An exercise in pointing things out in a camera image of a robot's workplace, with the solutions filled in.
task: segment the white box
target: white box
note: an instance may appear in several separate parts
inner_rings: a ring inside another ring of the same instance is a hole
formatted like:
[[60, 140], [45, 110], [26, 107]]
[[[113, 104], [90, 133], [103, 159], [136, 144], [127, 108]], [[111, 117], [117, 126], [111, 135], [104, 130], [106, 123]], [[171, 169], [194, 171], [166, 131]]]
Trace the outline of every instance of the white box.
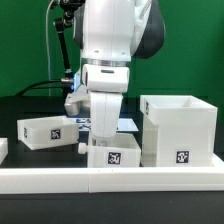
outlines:
[[8, 155], [8, 140], [7, 138], [0, 138], [0, 164]]
[[193, 96], [141, 96], [143, 166], [211, 166], [217, 108]]
[[88, 145], [88, 168], [139, 167], [141, 149], [132, 134], [117, 133], [107, 147], [94, 146], [91, 132]]
[[31, 150], [77, 143], [78, 124], [66, 116], [18, 120], [18, 139]]

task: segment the black cable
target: black cable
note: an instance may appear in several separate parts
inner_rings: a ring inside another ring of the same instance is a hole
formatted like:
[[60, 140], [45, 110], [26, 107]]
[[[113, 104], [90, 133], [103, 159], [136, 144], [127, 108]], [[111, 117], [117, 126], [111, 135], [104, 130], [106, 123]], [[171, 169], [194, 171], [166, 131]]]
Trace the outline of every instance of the black cable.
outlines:
[[57, 83], [57, 82], [61, 82], [61, 80], [60, 79], [54, 79], [54, 80], [47, 80], [47, 81], [37, 82], [37, 83], [34, 83], [34, 84], [30, 85], [30, 86], [27, 86], [25, 89], [23, 89], [20, 92], [18, 92], [15, 96], [22, 96], [25, 92], [33, 89], [36, 86], [41, 86], [41, 85], [50, 84], [50, 83]]

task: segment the green wall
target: green wall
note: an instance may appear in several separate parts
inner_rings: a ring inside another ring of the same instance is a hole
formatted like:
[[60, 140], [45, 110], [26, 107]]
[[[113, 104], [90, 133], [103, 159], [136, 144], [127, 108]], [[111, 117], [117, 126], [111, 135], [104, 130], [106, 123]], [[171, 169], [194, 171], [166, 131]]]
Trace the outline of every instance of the green wall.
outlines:
[[[126, 96], [194, 95], [218, 106], [219, 121], [224, 121], [224, 1], [159, 2], [166, 24], [164, 47], [150, 60], [132, 61]], [[0, 96], [14, 95], [27, 85], [47, 79], [45, 13], [48, 3], [48, 0], [1, 2]], [[52, 11], [50, 21], [60, 15], [60, 9]], [[71, 31], [66, 37], [75, 71], [79, 67], [79, 50], [71, 40]], [[53, 26], [50, 26], [50, 46], [53, 78], [60, 78], [63, 64]]]

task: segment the open white box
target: open white box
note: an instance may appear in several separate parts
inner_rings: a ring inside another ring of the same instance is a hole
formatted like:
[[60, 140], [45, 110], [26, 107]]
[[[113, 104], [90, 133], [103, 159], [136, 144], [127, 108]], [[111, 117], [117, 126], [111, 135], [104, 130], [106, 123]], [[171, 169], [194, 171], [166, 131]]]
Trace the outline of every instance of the open white box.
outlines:
[[66, 116], [17, 121], [18, 139], [31, 150], [75, 144], [79, 127]]
[[141, 96], [143, 166], [212, 165], [217, 107], [193, 96]]

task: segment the table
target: table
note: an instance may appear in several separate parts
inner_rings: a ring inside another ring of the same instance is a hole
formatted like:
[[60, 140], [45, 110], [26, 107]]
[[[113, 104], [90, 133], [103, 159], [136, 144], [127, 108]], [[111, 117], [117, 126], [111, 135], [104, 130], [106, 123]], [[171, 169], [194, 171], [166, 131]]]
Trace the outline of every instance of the table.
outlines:
[[[17, 140], [18, 119], [64, 115], [57, 97], [0, 98], [0, 137], [9, 140], [9, 155], [1, 168], [84, 167], [77, 146], [31, 152]], [[88, 111], [82, 111], [88, 117]], [[132, 117], [141, 129], [138, 100], [130, 99], [122, 117]], [[222, 126], [215, 150], [222, 156]], [[135, 133], [141, 141], [141, 132]], [[224, 192], [129, 192], [97, 194], [0, 195], [1, 223], [223, 223]]]

